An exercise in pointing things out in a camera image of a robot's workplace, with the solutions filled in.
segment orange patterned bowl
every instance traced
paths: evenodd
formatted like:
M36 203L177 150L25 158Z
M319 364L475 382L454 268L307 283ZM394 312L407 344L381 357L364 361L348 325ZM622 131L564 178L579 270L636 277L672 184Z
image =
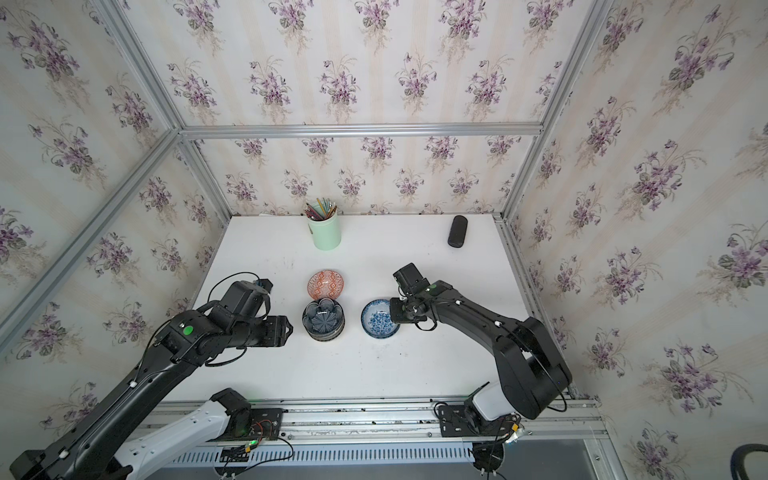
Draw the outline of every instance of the orange patterned bowl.
M320 300L321 298L336 300L341 295L342 290L344 290L344 279L339 272L333 270L315 273L306 285L306 292L313 300Z

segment bowl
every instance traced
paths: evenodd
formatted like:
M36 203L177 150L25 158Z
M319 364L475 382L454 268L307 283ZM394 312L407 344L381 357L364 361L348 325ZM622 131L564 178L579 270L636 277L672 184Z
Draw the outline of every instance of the bowl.
M378 299L368 303L360 315L362 328L375 339L385 339L397 333L398 323L389 317L389 300Z
M344 330L344 310L335 300L323 298L306 306L301 322L312 338L327 342Z
M313 298L329 298L336 300L344 290L344 278L334 270L323 270L315 273L306 285L306 292Z

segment white robotic arm segment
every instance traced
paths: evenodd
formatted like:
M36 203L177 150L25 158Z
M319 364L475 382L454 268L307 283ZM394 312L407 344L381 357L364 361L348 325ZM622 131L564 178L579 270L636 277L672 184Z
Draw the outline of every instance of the white robotic arm segment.
M133 467L126 480L144 480L180 453L222 435L229 421L227 408L208 400L182 419L145 437L125 442L114 457L122 466Z

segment vent grille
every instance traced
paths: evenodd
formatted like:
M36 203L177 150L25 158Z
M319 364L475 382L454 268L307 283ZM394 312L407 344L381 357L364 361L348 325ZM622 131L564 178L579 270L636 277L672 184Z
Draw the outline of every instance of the vent grille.
M219 462L219 456L225 448L229 447L196 447L165 465L165 468L201 465L222 467L224 463ZM471 443L464 442L295 445L293 447L295 454L292 458L265 463L263 466L463 463L475 460L471 448ZM290 449L286 446L263 445L250 453L248 463L230 462L229 466L245 467L288 455L290 455Z

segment black robotic arm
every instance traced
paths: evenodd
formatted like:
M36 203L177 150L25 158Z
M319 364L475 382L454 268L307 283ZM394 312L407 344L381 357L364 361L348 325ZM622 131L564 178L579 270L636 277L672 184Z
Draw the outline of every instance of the black robotic arm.
M406 299L390 300L392 321L419 323L430 318L483 345L496 360L504 397L524 417L538 417L571 383L571 371L535 318L521 322L498 315L467 300L442 280L430 283L413 263L394 275Z

